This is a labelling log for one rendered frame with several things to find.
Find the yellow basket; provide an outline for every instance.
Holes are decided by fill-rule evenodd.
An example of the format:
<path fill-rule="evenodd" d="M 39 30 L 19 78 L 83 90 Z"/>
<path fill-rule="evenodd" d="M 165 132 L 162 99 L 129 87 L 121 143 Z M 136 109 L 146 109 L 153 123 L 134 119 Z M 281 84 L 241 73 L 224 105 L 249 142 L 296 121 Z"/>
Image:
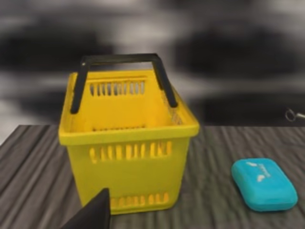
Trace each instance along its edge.
<path fill-rule="evenodd" d="M 152 62 L 154 70 L 88 72 L 92 64 Z M 69 78 L 59 139 L 82 205 L 109 188 L 111 213 L 170 208 L 199 124 L 157 54 L 89 56 Z"/>

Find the metal hook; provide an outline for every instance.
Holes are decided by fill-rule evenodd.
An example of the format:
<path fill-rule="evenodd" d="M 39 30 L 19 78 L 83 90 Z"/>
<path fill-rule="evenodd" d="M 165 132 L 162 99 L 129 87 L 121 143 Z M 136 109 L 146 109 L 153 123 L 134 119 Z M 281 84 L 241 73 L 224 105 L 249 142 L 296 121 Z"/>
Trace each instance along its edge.
<path fill-rule="evenodd" d="M 294 122 L 297 118 L 305 119 L 305 114 L 295 113 L 293 110 L 288 109 L 285 113 L 285 117 L 289 122 Z"/>

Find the gray wood grain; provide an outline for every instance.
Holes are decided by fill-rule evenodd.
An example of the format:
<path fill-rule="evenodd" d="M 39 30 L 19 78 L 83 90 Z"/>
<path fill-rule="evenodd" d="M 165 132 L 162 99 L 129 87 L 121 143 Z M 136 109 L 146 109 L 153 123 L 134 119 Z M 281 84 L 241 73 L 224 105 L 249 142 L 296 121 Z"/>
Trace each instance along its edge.
<path fill-rule="evenodd" d="M 56 126 L 20 126 L 0 147 L 0 228 L 55 229 L 81 208 Z M 275 160 L 298 191 L 286 212 L 249 210 L 232 181 L 234 161 Z M 202 127 L 190 142 L 171 209 L 112 217 L 112 229 L 305 228 L 305 128 Z"/>

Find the tabletop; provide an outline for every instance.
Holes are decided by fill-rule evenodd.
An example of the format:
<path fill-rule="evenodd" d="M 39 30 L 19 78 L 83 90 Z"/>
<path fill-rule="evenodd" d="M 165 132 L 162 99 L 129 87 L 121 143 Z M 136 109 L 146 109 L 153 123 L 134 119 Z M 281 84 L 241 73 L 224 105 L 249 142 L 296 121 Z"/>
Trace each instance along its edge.
<path fill-rule="evenodd" d="M 202 126 L 190 142 L 177 203 L 113 216 L 112 229 L 305 228 L 305 128 Z M 291 210 L 256 213 L 230 169 L 247 157 L 275 160 L 298 191 Z M 81 208 L 58 127 L 21 125 L 0 147 L 0 228 L 57 229 Z"/>

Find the wooden table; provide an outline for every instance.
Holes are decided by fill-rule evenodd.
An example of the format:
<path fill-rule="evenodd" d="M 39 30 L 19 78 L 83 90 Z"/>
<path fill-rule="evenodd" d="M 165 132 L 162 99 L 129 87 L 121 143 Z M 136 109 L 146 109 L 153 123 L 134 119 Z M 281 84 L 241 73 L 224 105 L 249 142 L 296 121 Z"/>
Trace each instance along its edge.
<path fill-rule="evenodd" d="M 181 193 L 169 210 L 112 217 L 112 229 L 305 228 L 305 128 L 203 127 L 190 143 Z M 259 214 L 243 203 L 230 168 L 245 157 L 274 159 L 299 202 Z M 19 126 L 0 147 L 0 228 L 56 229 L 81 208 L 56 126 Z"/>

